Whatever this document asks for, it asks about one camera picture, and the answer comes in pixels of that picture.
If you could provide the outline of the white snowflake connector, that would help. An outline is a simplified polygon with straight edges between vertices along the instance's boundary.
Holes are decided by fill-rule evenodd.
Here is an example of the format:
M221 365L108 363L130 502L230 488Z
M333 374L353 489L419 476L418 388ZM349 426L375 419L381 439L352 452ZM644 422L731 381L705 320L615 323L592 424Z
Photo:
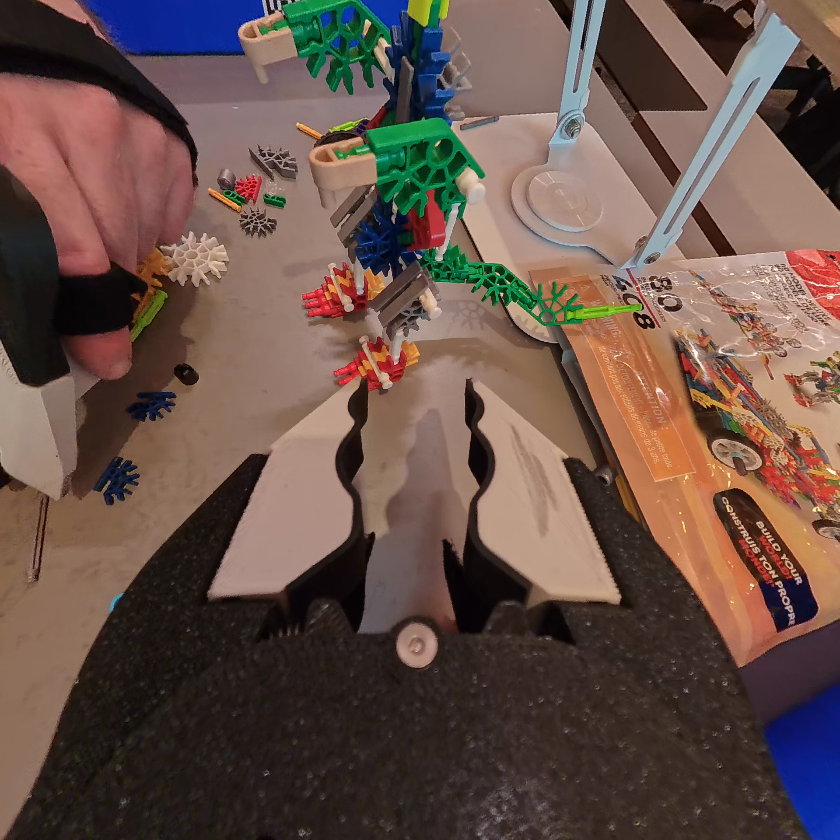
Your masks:
M159 246L158 250L166 260L166 276L181 287L187 282L194 288L210 286L212 277L221 279L227 271L229 257L225 246L207 234L198 238L191 232L182 236L180 242Z

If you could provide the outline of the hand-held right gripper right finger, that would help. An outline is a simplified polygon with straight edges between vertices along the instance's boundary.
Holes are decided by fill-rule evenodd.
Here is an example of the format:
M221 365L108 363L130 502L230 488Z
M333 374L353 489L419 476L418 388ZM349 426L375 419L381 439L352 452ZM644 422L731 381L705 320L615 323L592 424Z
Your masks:
M465 385L469 504L464 571L490 606L617 605L622 596L586 517L567 455L486 385Z

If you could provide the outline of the small blue fan connector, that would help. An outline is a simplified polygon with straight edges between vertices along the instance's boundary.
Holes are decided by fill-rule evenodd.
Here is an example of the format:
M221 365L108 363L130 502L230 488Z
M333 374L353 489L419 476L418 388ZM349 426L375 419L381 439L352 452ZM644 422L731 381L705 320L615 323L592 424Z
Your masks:
M137 422L155 422L170 413L175 406L176 394L173 392L138 392L134 402L125 408L132 420Z
M132 488L138 486L139 478L138 466L130 459L117 456L108 463L92 490L100 493L105 504L111 507L132 495Z

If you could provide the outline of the thin dark grey rod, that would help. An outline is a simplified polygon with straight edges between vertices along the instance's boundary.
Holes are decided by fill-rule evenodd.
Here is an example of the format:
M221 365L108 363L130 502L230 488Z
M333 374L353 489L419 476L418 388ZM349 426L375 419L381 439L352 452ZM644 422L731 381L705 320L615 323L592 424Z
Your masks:
M46 544L46 529L49 515L50 497L38 494L38 516L31 560L28 565L27 583L33 585L39 581Z

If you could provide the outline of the empty blue plastic bin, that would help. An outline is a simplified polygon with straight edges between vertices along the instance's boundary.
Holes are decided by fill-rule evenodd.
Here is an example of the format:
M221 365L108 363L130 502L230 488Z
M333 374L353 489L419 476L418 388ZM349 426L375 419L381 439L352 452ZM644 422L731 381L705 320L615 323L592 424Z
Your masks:
M276 11L260 1L86 1L123 51L135 56L239 55L243 23Z

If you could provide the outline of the large yellow fan connector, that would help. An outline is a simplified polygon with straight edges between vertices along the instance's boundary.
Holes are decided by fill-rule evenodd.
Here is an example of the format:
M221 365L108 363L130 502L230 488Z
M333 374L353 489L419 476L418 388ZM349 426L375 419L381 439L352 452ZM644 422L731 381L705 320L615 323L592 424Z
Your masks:
M147 286L145 296L153 295L162 288L159 277L167 277L169 272L175 268L175 262L171 257L162 253L160 248L153 248L136 266L135 275L142 279Z

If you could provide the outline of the person's left hand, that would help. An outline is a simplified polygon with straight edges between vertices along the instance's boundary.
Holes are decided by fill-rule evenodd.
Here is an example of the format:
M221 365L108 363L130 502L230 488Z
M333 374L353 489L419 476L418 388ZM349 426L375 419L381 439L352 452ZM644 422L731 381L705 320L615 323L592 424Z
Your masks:
M66 277L134 271L193 209L185 144L99 87L3 73L1 162L44 211Z

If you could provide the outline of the K'nex instruction bag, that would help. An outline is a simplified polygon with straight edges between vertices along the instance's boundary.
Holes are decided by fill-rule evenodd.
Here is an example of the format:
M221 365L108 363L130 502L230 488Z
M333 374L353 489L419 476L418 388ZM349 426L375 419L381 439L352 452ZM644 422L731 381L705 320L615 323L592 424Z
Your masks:
M565 334L644 522L737 665L838 620L838 251L530 280L642 306Z

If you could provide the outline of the multicoloured construction toy model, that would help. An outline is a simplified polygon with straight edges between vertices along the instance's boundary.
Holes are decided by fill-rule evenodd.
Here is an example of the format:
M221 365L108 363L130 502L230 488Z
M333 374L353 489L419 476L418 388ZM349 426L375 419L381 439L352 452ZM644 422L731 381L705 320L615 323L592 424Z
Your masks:
M317 77L327 68L332 91L354 91L359 70L368 87L384 75L388 99L364 144L313 148L311 177L350 263L331 266L320 287L302 295L309 317L339 319L371 308L380 335L363 336L352 360L333 373L339 386L358 380L388 391L418 361L408 338L440 315L438 285L461 284L492 305L515 305L537 324L578 325L642 312L625 306L586 307L567 285L528 290L507 267L471 261L450 240L467 204L486 194L485 173L452 127L449 106L468 63L453 61L442 19L423 28L401 12L387 31L363 2L293 2L243 23L240 45L261 83L266 69L303 58Z

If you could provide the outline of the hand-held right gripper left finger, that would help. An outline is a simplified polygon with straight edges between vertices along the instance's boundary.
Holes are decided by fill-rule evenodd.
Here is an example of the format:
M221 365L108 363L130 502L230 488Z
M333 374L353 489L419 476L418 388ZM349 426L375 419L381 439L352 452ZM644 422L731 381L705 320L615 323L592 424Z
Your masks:
M362 382L340 388L271 446L210 601L343 601L364 582L368 549L353 478L364 458L368 393Z

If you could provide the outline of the grey connector with flat strip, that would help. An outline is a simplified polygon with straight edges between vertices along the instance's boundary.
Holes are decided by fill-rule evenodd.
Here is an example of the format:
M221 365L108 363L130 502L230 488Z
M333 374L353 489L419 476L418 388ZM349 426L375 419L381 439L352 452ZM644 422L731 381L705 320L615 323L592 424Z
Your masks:
M271 181L276 177L295 181L298 178L297 159L283 148L272 150L269 146L257 145L256 149L248 150L252 161L267 175Z

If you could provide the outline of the pale slotted stand strut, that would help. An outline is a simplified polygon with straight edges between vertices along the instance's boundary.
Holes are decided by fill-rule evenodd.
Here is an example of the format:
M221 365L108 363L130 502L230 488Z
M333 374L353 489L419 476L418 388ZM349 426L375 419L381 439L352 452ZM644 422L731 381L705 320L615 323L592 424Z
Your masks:
M585 106L606 1L575 1L557 124L549 148L574 143L585 125Z
M799 44L798 36L766 2L757 2L753 24L753 35L738 53L728 74L727 94L702 142L655 226L638 241L622 269L654 264L681 236L687 219Z

